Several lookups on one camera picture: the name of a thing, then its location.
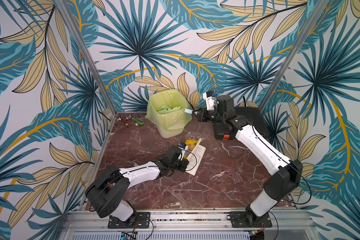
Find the yellow cartoon cover book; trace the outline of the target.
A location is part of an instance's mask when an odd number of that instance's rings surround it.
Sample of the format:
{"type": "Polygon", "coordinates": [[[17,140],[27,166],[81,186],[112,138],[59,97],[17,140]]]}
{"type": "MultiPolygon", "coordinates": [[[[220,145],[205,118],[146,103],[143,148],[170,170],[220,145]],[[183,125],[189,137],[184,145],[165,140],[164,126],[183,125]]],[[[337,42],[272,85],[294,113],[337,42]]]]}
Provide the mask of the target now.
{"type": "Polygon", "coordinates": [[[186,158],[190,163],[187,167],[186,173],[195,176],[197,170],[202,162],[203,156],[206,152],[206,147],[201,145],[202,139],[198,140],[186,140],[185,143],[188,146],[188,156],[186,158]]]}

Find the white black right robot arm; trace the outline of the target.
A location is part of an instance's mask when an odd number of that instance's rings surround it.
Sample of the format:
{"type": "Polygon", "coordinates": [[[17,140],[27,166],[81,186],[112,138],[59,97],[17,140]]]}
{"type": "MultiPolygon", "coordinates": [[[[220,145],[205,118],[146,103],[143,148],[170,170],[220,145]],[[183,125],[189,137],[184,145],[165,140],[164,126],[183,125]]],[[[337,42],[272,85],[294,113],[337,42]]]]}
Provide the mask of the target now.
{"type": "Polygon", "coordinates": [[[250,119],[238,115],[230,96],[216,96],[208,91],[202,98],[206,106],[193,110],[198,121],[212,123],[217,140],[236,139],[244,144],[271,175],[245,211],[229,213],[233,228],[270,228],[269,211],[300,185],[302,163],[282,154],[255,129],[250,119]]]}

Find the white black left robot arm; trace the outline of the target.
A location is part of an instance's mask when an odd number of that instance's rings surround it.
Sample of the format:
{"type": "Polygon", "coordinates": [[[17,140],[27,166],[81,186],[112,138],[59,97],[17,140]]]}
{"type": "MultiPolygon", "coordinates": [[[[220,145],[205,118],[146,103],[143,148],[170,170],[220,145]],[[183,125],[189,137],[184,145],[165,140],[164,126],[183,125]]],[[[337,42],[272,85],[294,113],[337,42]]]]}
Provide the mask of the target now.
{"type": "Polygon", "coordinates": [[[131,222],[137,212],[124,200],[127,190],[169,173],[186,172],[189,160],[184,155],[187,152],[183,146],[171,146],[166,153],[137,167],[107,167],[86,189],[85,197],[100,218],[113,217],[124,223],[131,222]]]}

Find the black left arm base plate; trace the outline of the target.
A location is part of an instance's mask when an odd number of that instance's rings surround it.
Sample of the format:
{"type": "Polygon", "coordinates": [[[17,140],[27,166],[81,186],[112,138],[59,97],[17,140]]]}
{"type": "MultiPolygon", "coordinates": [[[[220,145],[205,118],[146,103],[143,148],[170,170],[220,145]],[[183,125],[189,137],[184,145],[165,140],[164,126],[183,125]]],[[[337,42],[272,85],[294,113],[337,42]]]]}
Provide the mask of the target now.
{"type": "Polygon", "coordinates": [[[127,220],[110,216],[108,229],[148,229],[150,226],[150,212],[133,213],[127,220]]]}

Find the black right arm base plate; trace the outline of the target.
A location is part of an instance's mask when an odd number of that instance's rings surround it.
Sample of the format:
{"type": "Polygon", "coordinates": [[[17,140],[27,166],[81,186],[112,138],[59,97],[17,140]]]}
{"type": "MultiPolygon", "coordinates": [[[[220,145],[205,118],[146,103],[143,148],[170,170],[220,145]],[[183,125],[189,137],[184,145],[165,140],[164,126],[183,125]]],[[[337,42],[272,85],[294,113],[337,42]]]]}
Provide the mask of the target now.
{"type": "Polygon", "coordinates": [[[231,222],[233,228],[264,229],[273,226],[268,213],[258,217],[251,212],[230,212],[227,219],[231,222]]]}

